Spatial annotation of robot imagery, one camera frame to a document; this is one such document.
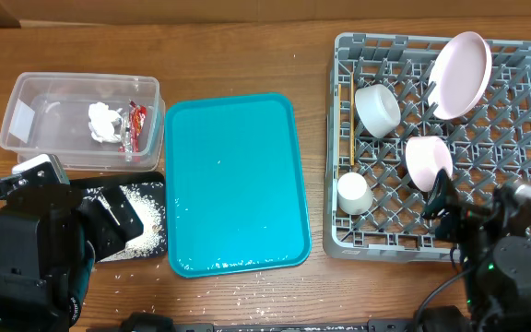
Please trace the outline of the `red silver snack wrapper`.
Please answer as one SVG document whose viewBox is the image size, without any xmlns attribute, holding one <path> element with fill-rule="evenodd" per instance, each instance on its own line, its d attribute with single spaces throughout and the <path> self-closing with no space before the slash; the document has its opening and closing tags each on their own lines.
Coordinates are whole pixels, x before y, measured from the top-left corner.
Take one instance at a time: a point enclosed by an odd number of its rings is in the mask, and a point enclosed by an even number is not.
<svg viewBox="0 0 531 332">
<path fill-rule="evenodd" d="M 120 152 L 137 153 L 139 151 L 139 137 L 142 134 L 145 119 L 147 117 L 147 108 L 136 104 L 134 101 L 129 102 L 130 110 L 122 115 L 120 135 L 122 145 Z"/>
</svg>

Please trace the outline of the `white cup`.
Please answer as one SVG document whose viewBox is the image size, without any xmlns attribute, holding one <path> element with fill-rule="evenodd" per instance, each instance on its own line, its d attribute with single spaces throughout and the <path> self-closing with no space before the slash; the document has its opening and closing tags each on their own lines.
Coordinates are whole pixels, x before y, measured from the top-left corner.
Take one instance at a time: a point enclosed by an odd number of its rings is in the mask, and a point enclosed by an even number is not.
<svg viewBox="0 0 531 332">
<path fill-rule="evenodd" d="M 338 179 L 337 195 L 339 207 L 349 215 L 361 215 L 372 206 L 372 190 L 357 172 L 345 173 Z"/>
</svg>

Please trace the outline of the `small pink bowl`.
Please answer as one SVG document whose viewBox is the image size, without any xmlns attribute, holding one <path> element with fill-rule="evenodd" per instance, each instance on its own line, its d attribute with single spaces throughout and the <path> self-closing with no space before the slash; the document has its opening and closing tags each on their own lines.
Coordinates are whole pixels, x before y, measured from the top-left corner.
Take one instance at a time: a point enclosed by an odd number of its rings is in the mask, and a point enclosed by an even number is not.
<svg viewBox="0 0 531 332">
<path fill-rule="evenodd" d="M 453 160 L 450 149 L 438 136 L 415 136 L 405 148 L 407 172 L 413 184 L 422 192 L 429 192 L 437 173 L 446 170 L 453 175 Z"/>
</svg>

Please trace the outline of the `grey dishwasher rack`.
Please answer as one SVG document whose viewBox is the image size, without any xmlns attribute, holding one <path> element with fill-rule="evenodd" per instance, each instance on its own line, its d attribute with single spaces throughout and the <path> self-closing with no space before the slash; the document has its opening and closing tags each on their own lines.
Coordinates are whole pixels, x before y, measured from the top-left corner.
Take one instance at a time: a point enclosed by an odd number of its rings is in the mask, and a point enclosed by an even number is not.
<svg viewBox="0 0 531 332">
<path fill-rule="evenodd" d="M 496 186 L 531 183 L 531 41 L 492 40 L 493 67 L 478 104 L 452 120 L 433 115 L 429 78 L 446 39 L 429 36 L 344 32 L 336 37 L 327 99 L 327 160 L 324 176 L 324 251 L 352 260 L 408 263 L 448 261 L 449 243 L 438 241 L 436 222 L 420 212 L 426 196 L 404 163 L 407 141 L 438 136 L 450 149 L 459 196 L 485 206 Z M 349 77 L 354 92 L 388 87 L 402 112 L 397 128 L 383 138 L 365 131 L 354 109 L 354 161 L 349 165 Z M 337 84 L 342 85 L 341 136 L 337 132 Z M 349 215 L 338 205 L 337 182 L 362 175 L 373 193 L 370 209 Z M 531 240 L 531 225 L 526 234 Z"/>
</svg>

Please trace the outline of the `white napkin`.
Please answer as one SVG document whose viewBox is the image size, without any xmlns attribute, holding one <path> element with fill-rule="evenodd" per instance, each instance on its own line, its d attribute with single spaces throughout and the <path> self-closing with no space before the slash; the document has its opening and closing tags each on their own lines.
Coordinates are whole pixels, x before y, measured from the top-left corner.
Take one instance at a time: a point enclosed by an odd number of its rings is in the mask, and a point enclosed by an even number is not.
<svg viewBox="0 0 531 332">
<path fill-rule="evenodd" d="M 103 102 L 92 103 L 88 107 L 88 128 L 91 137 L 99 143 L 120 143 L 121 136 L 115 132 L 122 122 L 121 109 L 111 110 Z"/>
</svg>

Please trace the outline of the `wooden chopstick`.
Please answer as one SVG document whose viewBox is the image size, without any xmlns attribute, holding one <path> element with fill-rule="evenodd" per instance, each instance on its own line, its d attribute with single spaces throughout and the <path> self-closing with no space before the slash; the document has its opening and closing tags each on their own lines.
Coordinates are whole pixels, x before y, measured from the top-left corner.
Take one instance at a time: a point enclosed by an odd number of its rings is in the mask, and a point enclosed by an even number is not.
<svg viewBox="0 0 531 332">
<path fill-rule="evenodd" d="M 341 94 L 342 94 L 342 85 L 337 84 L 337 132 L 341 136 Z"/>
<path fill-rule="evenodd" d="M 349 165 L 353 168 L 354 161 L 354 73 L 349 77 Z"/>
</svg>

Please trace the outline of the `grey bowl with rice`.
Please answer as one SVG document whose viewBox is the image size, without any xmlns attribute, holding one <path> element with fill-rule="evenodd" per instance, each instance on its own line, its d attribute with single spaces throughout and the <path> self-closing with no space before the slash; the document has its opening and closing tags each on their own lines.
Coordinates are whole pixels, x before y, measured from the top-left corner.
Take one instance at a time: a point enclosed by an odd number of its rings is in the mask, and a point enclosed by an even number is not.
<svg viewBox="0 0 531 332">
<path fill-rule="evenodd" d="M 401 111 L 397 99 L 385 85 L 357 89 L 355 107 L 364 128 L 376 138 L 387 136 L 400 123 Z"/>
</svg>

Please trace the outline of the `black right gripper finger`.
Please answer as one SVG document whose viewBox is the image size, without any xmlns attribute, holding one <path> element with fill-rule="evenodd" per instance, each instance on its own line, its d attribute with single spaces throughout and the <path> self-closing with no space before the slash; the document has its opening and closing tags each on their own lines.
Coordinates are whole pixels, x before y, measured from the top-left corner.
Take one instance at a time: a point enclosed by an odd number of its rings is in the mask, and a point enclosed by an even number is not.
<svg viewBox="0 0 531 332">
<path fill-rule="evenodd" d="M 454 203 L 454 185 L 445 169 L 438 171 L 428 201 L 422 210 L 424 219 L 439 218 Z"/>
<path fill-rule="evenodd" d="M 498 212 L 516 212 L 520 204 L 516 199 L 519 184 L 502 184 L 495 188 L 495 210 Z"/>
</svg>

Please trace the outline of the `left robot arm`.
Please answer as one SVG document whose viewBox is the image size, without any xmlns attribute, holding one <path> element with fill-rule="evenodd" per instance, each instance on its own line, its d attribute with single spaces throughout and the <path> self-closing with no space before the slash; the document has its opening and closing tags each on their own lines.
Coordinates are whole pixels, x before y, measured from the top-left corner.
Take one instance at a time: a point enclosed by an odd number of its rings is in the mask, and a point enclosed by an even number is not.
<svg viewBox="0 0 531 332">
<path fill-rule="evenodd" d="M 0 208 L 0 331 L 66 331 L 95 263 L 144 226 L 119 190 L 107 205 L 69 184 L 25 187 Z"/>
</svg>

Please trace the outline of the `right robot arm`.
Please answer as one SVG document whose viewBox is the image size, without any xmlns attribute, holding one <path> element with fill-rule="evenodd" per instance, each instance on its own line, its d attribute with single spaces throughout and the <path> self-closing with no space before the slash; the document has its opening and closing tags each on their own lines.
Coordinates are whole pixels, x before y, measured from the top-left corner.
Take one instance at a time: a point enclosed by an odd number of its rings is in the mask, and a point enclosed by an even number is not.
<svg viewBox="0 0 531 332">
<path fill-rule="evenodd" d="M 455 244 L 456 274 L 435 289 L 415 312 L 415 331 L 531 331 L 531 184 L 521 180 L 499 185 L 489 207 L 463 201 L 440 170 L 421 214 L 437 219 L 439 241 Z M 465 317 L 451 306 L 430 302 L 458 280 L 465 283 Z"/>
</svg>

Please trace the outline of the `large white plate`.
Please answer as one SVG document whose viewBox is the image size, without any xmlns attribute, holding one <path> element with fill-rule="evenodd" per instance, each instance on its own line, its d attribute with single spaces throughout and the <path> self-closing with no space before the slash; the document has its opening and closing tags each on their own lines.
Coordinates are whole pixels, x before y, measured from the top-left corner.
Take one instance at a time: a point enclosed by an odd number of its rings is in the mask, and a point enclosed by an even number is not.
<svg viewBox="0 0 531 332">
<path fill-rule="evenodd" d="M 487 42 L 476 32 L 453 37 L 440 51 L 429 81 L 435 87 L 428 97 L 437 104 L 433 115 L 452 120 L 470 112 L 490 81 L 492 55 Z"/>
</svg>

